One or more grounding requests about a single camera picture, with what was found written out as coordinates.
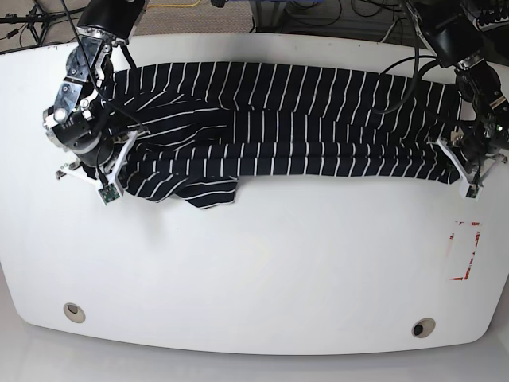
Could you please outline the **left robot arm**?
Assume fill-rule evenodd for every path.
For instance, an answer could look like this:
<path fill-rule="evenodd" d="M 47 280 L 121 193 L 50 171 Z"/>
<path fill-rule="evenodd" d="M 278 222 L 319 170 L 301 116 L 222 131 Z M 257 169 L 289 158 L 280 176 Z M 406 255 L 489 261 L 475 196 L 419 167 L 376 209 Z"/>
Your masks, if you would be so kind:
<path fill-rule="evenodd" d="M 495 69 L 481 55 L 481 33 L 459 1 L 408 1 L 406 8 L 416 35 L 436 56 L 419 70 L 417 79 L 437 66 L 453 67 L 460 97 L 476 114 L 473 121 L 453 120 L 421 105 L 427 115 L 453 128 L 448 138 L 439 136 L 435 144 L 459 174 L 460 195 L 475 199 L 490 171 L 507 161 L 500 151 L 508 149 L 508 99 Z"/>

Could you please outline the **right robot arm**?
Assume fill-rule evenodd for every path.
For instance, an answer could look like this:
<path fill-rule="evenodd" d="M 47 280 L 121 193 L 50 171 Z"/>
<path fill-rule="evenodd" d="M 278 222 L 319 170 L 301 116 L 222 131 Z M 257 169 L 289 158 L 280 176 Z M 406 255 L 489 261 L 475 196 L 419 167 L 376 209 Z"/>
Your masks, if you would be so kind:
<path fill-rule="evenodd" d="M 47 138 L 76 156 L 56 172 L 92 184 L 103 203 L 121 197 L 119 174 L 143 123 L 106 95 L 113 76 L 111 54 L 119 47 L 130 64 L 127 46 L 146 12 L 146 1 L 91 1 L 70 26 L 77 47 L 69 54 L 66 75 L 54 104 L 43 114 Z"/>

